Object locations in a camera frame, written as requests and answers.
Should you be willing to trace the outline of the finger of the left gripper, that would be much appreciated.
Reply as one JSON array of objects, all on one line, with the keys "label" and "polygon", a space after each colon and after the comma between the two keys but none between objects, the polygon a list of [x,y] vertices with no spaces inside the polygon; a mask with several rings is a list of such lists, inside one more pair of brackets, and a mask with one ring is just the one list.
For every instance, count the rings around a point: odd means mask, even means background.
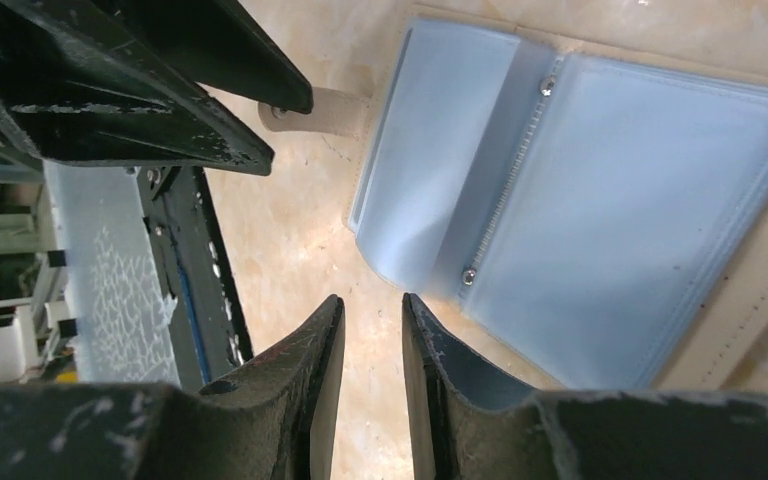
[{"label": "finger of the left gripper", "polygon": [[271,172],[272,148],[89,1],[0,1],[0,141],[76,167]]},{"label": "finger of the left gripper", "polygon": [[309,114],[310,82],[238,1],[121,0],[95,5],[186,77]]}]

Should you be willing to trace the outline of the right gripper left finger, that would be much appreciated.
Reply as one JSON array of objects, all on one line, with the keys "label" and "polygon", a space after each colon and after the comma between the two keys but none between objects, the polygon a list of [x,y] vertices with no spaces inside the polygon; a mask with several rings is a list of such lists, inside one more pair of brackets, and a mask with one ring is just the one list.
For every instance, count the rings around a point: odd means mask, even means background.
[{"label": "right gripper left finger", "polygon": [[166,383],[0,384],[0,479],[327,479],[345,348],[327,297],[197,393]]}]

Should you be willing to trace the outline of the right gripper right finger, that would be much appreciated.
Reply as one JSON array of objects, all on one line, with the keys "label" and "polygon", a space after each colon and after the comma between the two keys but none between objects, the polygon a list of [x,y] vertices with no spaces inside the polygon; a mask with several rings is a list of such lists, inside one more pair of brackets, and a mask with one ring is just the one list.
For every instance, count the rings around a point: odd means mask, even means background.
[{"label": "right gripper right finger", "polygon": [[768,479],[768,395],[541,390],[402,299],[418,479]]}]

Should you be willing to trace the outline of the beige card holder wallet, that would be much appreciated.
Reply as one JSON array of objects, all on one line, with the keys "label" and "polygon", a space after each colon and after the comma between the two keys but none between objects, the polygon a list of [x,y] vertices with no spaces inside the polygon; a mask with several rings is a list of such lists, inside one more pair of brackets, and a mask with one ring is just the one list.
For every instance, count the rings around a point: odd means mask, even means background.
[{"label": "beige card holder wallet", "polygon": [[415,5],[355,140],[372,271],[572,388],[716,388],[768,326],[768,76]]}]

